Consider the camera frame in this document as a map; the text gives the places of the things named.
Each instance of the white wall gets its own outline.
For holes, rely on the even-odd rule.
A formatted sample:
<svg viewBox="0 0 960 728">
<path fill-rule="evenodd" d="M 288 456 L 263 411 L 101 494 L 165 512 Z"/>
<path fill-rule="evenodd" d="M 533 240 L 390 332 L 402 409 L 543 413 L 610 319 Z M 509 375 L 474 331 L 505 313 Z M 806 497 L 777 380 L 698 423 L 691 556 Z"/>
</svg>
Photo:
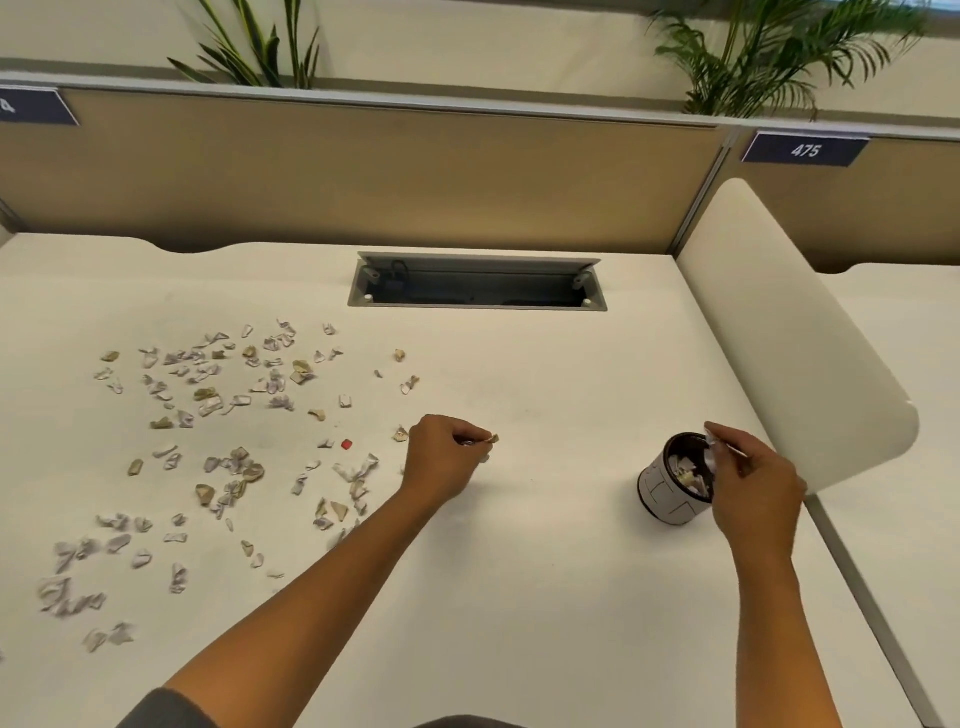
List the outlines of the white wall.
<svg viewBox="0 0 960 728">
<path fill-rule="evenodd" d="M 217 2 L 231 17 L 225 0 Z M 668 100 L 687 90 L 685 76 L 654 57 L 656 29 L 629 14 L 450 0 L 314 2 L 327 72 L 338 78 Z M 282 18 L 280 0 L 253 4 L 264 18 Z M 197 8 L 194 0 L 2 0 L 0 56 L 166 67 L 167 56 L 195 56 Z M 701 27 L 709 38 L 725 32 L 723 23 Z M 862 88 L 826 89 L 819 99 L 824 109 L 960 117 L 960 41 L 924 40 Z"/>
</svg>

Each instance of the white desk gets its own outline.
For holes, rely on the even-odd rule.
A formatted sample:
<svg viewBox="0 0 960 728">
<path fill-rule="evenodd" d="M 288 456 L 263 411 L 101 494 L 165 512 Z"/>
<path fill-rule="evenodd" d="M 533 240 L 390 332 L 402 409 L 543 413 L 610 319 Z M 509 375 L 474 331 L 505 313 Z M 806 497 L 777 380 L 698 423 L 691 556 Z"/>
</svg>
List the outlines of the white desk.
<svg viewBox="0 0 960 728">
<path fill-rule="evenodd" d="M 871 264 L 823 279 L 910 393 L 920 438 L 821 501 L 924 724 L 960 728 L 960 269 Z"/>
<path fill-rule="evenodd" d="M 369 481 L 375 507 L 398 485 L 405 446 L 390 439 L 396 425 L 440 411 L 497 431 L 501 443 L 404 557 L 300 724 L 405 728 L 472 713 L 532 728 L 732 728 L 737 592 L 728 549 L 709 516 L 671 528 L 636 497 L 637 474 L 668 436 L 705 418 L 759 429 L 674 261 L 605 255 L 607 313 L 357 309 L 346 306 L 356 254 L 249 244 L 180 256 L 131 240 L 38 235 L 0 250 L 3 724 L 118 720 L 270 595 L 275 584 L 266 568 L 250 569 L 241 538 L 268 567 L 301 572 L 327 540 L 311 525 L 318 497 L 346 496 L 330 464 L 379 455 Z M 235 337 L 245 323 L 259 344 L 276 317 L 299 331 L 281 354 L 287 369 L 294 352 L 346 351 L 320 365 L 318 381 L 288 387 L 297 412 L 259 400 L 193 430 L 148 429 L 165 412 L 138 382 L 136 349 L 188 348 L 216 330 Z M 340 330 L 332 339 L 321 333 L 326 321 Z M 391 361 L 396 347 L 408 352 L 403 364 Z M 120 396 L 91 376 L 110 349 L 122 353 Z M 228 395 L 264 374 L 226 365 L 215 384 Z M 410 374 L 422 382 L 403 397 L 398 385 Z M 337 409 L 341 393 L 352 409 Z M 306 414 L 318 406 L 330 414 L 325 425 Z M 318 454 L 327 435 L 356 445 Z M 167 441 L 185 454 L 170 473 L 149 458 Z M 239 445 L 268 474 L 229 513 L 229 534 L 192 491 L 211 480 L 206 456 Z M 148 460 L 144 473 L 128 478 L 138 456 Z M 324 466 L 303 496 L 291 496 L 294 477 L 318 456 Z M 109 594 L 103 612 L 41 614 L 35 587 L 52 569 L 53 543 L 103 538 L 92 519 L 104 511 L 156 526 L 125 555 L 70 571 L 79 593 Z M 162 544 L 179 511 L 190 518 L 189 542 Z M 143 546 L 155 560 L 132 571 Z M 182 595 L 167 593 L 174 561 L 190 569 Z M 797 565 L 847 728 L 916 726 L 806 514 Z M 91 628 L 121 619 L 137 625 L 136 643 L 83 652 Z"/>
</svg>

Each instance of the person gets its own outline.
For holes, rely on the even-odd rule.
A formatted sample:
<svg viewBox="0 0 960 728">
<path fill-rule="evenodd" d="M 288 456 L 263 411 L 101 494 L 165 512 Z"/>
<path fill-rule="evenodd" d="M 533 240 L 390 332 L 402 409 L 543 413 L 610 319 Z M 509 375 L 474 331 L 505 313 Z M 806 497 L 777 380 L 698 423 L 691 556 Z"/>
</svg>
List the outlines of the person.
<svg viewBox="0 0 960 728">
<path fill-rule="evenodd" d="M 713 446 L 713 515 L 730 543 L 740 587 L 736 724 L 839 728 L 792 564 L 805 484 L 788 460 L 753 435 L 713 423 L 707 429 L 721 441 Z M 286 589 L 148 694 L 120 728 L 293 726 L 403 552 L 467 487 L 492 449 L 484 442 L 491 437 L 463 420 L 424 417 L 410 430 L 405 475 L 396 494 Z M 465 447 L 465 440 L 473 444 Z M 332 583 L 338 585 L 333 593 Z M 508 728 L 472 716 L 429 725 Z"/>
</svg>

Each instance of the person's right hand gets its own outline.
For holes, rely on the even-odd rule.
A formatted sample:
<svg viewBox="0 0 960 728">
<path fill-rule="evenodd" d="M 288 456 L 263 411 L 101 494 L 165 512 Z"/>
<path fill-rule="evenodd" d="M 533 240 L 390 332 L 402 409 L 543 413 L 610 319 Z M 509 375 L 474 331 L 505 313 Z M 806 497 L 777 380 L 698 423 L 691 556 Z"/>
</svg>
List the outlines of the person's right hand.
<svg viewBox="0 0 960 728">
<path fill-rule="evenodd" d="M 439 508 L 467 487 L 473 471 L 490 454 L 492 435 L 469 422 L 443 415 L 426 415 L 410 428 L 410 448 L 401 490 L 425 497 Z M 461 445 L 456 438 L 472 440 Z"/>
<path fill-rule="evenodd" d="M 743 430 L 707 423 L 720 443 L 716 460 L 713 517 L 738 566 L 790 562 L 806 483 L 793 463 Z M 740 457 L 723 443 L 747 456 Z"/>
</svg>

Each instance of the number sign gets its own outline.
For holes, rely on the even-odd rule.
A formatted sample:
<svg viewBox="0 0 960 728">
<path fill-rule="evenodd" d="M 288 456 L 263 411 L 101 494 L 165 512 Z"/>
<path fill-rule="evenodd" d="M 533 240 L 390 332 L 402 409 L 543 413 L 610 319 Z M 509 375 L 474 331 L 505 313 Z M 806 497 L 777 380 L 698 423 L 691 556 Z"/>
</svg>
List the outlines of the number sign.
<svg viewBox="0 0 960 728">
<path fill-rule="evenodd" d="M 757 132 L 743 156 L 746 162 L 849 167 L 870 142 L 866 136 L 823 136 Z"/>
<path fill-rule="evenodd" d="M 0 122 L 80 126 L 55 88 L 8 85 L 0 86 Z"/>
</svg>

